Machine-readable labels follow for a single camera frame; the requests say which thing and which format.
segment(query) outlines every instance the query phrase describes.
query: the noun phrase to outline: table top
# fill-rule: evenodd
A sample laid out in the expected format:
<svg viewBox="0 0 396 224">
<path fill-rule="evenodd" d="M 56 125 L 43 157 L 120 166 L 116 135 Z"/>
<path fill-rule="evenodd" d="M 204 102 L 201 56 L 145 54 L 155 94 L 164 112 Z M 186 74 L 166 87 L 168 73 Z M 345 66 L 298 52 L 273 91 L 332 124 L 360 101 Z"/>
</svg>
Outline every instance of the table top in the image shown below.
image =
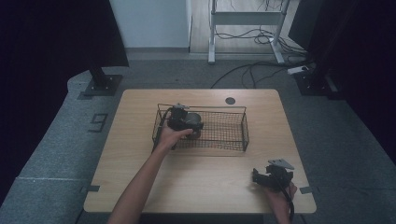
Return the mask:
<svg viewBox="0 0 396 224">
<path fill-rule="evenodd" d="M 164 159 L 144 213 L 271 213 L 262 187 L 252 183 L 253 168 L 265 173 L 269 160 L 284 159 L 295 170 L 293 183 L 309 187 L 290 126 L 275 90 L 127 90 L 108 134 L 84 203 L 87 212 L 111 212 L 149 157 L 158 104 L 247 108 L 246 152 L 218 148 L 171 151 Z M 296 213 L 314 213 L 312 193 L 297 190 Z"/>
</svg>

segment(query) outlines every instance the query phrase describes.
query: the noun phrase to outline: black wire basket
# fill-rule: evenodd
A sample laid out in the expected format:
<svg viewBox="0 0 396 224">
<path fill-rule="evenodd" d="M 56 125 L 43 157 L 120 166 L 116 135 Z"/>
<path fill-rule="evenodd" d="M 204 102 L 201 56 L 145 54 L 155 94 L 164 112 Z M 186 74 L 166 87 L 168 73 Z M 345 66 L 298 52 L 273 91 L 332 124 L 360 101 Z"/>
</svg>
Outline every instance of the black wire basket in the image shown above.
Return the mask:
<svg viewBox="0 0 396 224">
<path fill-rule="evenodd" d="M 166 110 L 172 105 L 158 104 L 152 140 L 155 143 L 157 132 Z M 189 113 L 201 116 L 204 128 L 200 136 L 190 139 L 181 138 L 174 149 L 190 147 L 213 147 L 235 151 L 246 151 L 248 148 L 248 123 L 245 106 L 190 106 Z"/>
</svg>

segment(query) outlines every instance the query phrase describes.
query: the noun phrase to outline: power strip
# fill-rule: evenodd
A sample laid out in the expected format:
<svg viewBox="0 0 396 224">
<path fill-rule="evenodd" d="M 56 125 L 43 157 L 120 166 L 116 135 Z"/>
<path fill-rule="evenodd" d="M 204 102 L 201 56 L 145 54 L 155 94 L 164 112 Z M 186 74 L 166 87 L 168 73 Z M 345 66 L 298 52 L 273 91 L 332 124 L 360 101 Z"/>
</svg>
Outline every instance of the power strip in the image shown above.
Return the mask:
<svg viewBox="0 0 396 224">
<path fill-rule="evenodd" d="M 309 69 L 307 66 L 300 66 L 300 67 L 295 67 L 295 68 L 291 68 L 288 69 L 288 74 L 289 75 L 294 75 L 297 73 L 302 73 L 302 72 L 307 72 Z"/>
</svg>

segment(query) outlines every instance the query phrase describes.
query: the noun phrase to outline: white wall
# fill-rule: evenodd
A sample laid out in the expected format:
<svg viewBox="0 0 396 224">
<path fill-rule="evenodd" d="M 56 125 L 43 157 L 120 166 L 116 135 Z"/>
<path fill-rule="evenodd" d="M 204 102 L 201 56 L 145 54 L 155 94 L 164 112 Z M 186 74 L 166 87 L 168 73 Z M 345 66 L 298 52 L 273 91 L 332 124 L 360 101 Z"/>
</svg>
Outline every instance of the white wall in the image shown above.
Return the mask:
<svg viewBox="0 0 396 224">
<path fill-rule="evenodd" d="M 125 48 L 188 48 L 191 0 L 110 0 Z"/>
</svg>

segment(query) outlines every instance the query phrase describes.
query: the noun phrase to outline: gray carpet floor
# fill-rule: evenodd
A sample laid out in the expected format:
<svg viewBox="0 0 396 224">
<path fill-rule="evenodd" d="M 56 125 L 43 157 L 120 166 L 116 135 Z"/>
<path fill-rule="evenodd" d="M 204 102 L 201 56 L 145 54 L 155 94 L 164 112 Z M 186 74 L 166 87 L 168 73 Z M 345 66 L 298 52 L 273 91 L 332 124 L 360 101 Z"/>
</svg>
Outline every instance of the gray carpet floor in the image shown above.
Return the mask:
<svg viewBox="0 0 396 224">
<path fill-rule="evenodd" d="M 91 75 L 67 83 L 68 94 L 55 120 L 26 163 L 0 209 L 0 223 L 106 223 L 109 214 L 82 211 L 87 187 L 126 89 L 208 89 L 231 69 L 257 61 L 131 60 L 130 68 L 105 68 L 123 75 L 114 96 L 78 99 Z M 257 79 L 277 67 L 254 68 Z M 217 89 L 243 89 L 243 70 Z M 244 83 L 252 87 L 249 76 Z M 294 223 L 396 223 L 396 167 L 345 101 L 302 96 L 286 71 L 264 79 L 259 89 L 278 90 L 318 210 L 295 216 Z M 101 132 L 92 123 L 107 114 Z M 275 223 L 271 215 L 144 216 L 145 223 Z"/>
</svg>

